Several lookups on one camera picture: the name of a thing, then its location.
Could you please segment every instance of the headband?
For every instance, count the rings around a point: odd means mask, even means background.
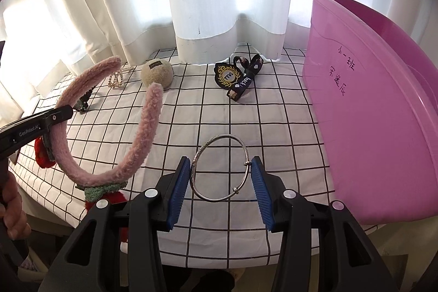
[[[73,107],[87,90],[119,71],[121,64],[120,58],[110,57],[84,71],[65,89],[56,108],[63,105]],[[160,84],[152,83],[146,91],[139,128],[128,153],[117,166],[99,175],[86,172],[73,159],[67,143],[67,122],[54,125],[50,140],[56,162],[67,177],[80,186],[97,187],[126,182],[140,168],[151,149],[162,105],[163,88]]]

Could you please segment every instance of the checkered tablecloth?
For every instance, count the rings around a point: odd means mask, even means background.
[[[235,54],[251,58],[255,53],[244,44]],[[180,63],[176,49],[155,53],[153,57],[172,63],[175,76],[164,94],[152,150],[123,190],[126,198],[154,187],[162,175],[176,169],[181,156],[192,160],[211,137],[231,133],[244,141],[250,157],[259,155],[266,171],[280,176],[286,187],[314,202],[333,200],[324,144],[302,78],[304,56],[305,51],[284,48],[278,61],[264,63],[250,89],[235,103],[214,82],[214,64]],[[99,174],[111,169],[128,151],[145,98],[141,68],[124,75],[122,89],[109,89],[107,79],[102,81],[93,90],[88,111],[75,112],[69,121],[71,153],[86,171]],[[72,80],[69,74],[60,81],[36,111],[52,108]],[[238,143],[229,139],[215,142],[198,162],[198,189],[211,198],[227,195],[241,182],[244,161]],[[86,214],[84,193],[58,165],[38,167],[33,143],[21,149],[18,163],[11,168],[35,200],[72,226],[79,224]],[[316,253],[318,234],[312,233],[312,251]],[[248,179],[238,195],[219,203],[198,199],[188,187],[178,223],[172,232],[159,234],[159,243],[164,264],[247,267],[276,263],[281,237],[281,233],[266,230]]]

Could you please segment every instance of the blue gripper pad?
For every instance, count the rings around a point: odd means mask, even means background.
[[[170,230],[174,228],[174,225],[178,222],[180,217],[181,207],[183,206],[184,197],[189,183],[189,176],[190,160],[186,158],[169,199],[169,213],[166,222]]]
[[[251,180],[254,186],[255,196],[257,197],[261,219],[268,230],[272,231],[275,224],[274,215],[272,213],[272,199],[255,158],[251,160]]]

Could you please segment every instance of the pink container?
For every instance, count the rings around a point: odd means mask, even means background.
[[[395,23],[313,0],[304,80],[336,197],[362,224],[438,215],[438,70]]]

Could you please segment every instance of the black label patch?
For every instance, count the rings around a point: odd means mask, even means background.
[[[150,65],[149,65],[149,68],[150,69],[153,69],[154,67],[157,67],[157,66],[160,66],[160,65],[162,65],[162,63],[161,63],[161,61],[155,61],[154,63],[151,63]]]
[[[223,89],[230,89],[242,77],[243,74],[236,65],[223,62],[215,64],[215,82]]]

